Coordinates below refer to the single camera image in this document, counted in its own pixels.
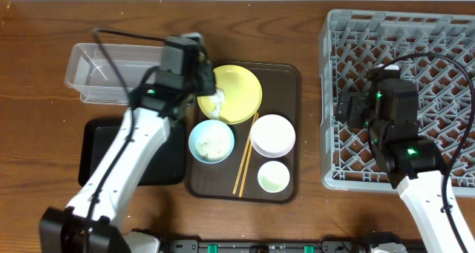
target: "yellow plate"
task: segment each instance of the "yellow plate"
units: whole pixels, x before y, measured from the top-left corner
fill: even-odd
[[[262,101],[262,87],[258,78],[249,70],[237,65],[224,65],[214,69],[216,88],[224,92],[224,102],[219,120],[226,124],[238,124],[250,118]],[[211,96],[198,97],[201,111],[212,118],[216,108]]]

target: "clear plastic container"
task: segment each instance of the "clear plastic container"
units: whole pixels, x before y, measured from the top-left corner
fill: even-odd
[[[160,65],[161,47],[104,45],[124,77],[129,90],[136,87],[145,71]],[[127,96],[97,44],[74,45],[66,71],[65,84],[81,93],[83,102],[127,105]]]

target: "brown tray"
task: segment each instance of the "brown tray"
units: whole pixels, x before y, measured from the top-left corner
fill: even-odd
[[[253,72],[262,86],[262,103],[258,109],[259,117],[278,114],[287,118],[295,129],[296,139],[293,149],[283,157],[270,159],[261,156],[252,149],[243,196],[239,197],[240,182],[236,194],[232,193],[236,177],[246,147],[247,136],[251,128],[252,117],[245,122],[230,125],[235,135],[232,153],[218,164],[205,164],[189,156],[186,172],[186,187],[197,197],[242,200],[264,203],[284,204],[292,201],[298,192],[298,173],[300,166],[300,115],[301,115],[301,75],[290,65],[261,64],[249,62],[220,62],[220,65],[239,65]],[[208,117],[196,105],[194,123],[198,124]],[[281,192],[270,194],[258,183],[259,168],[268,161],[282,162],[290,172],[289,185]]]

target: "black tray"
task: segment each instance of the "black tray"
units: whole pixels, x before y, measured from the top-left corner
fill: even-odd
[[[78,183],[83,186],[100,164],[119,131],[122,119],[92,119],[84,127]],[[186,169],[186,128],[178,122],[170,137],[155,153],[139,185],[180,183]]]
[[[236,176],[246,146],[247,137],[252,124],[252,117],[245,122],[230,125],[235,135],[235,147],[224,161],[218,164],[204,164],[193,157],[188,161],[186,175],[187,189],[197,197],[218,198],[227,200],[245,200],[263,203],[288,203],[298,192],[298,175],[300,166],[300,116],[301,116],[301,75],[290,65],[260,64],[249,62],[221,62],[221,65],[239,65],[249,69],[259,79],[262,86],[263,99],[258,109],[259,117],[267,114],[278,114],[287,118],[295,129],[296,139],[293,149],[283,157],[270,159],[261,156],[252,149],[251,159],[246,176],[243,196],[239,197],[240,183],[236,194],[233,194]],[[208,118],[196,105],[195,123]],[[290,172],[289,185],[281,192],[270,194],[265,192],[258,183],[259,168],[268,161],[282,162]]]

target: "plastic bin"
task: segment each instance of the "plastic bin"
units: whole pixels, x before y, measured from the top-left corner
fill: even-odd
[[[152,66],[160,65],[161,47],[104,45],[124,77],[129,90],[137,86]],[[65,84],[81,93],[87,103],[126,105],[127,96],[97,44],[74,45],[66,71]]]
[[[368,68],[410,53],[441,53],[471,72],[474,47],[474,16],[330,11],[319,35],[322,183],[328,189],[396,192],[370,154],[367,132],[350,130],[334,119],[340,91],[367,91]],[[448,162],[470,112],[470,92],[462,74],[445,61],[427,57],[397,65],[402,78],[419,89],[419,135],[434,140]],[[475,197],[475,140],[470,138],[474,134],[472,130],[451,173],[457,196]]]

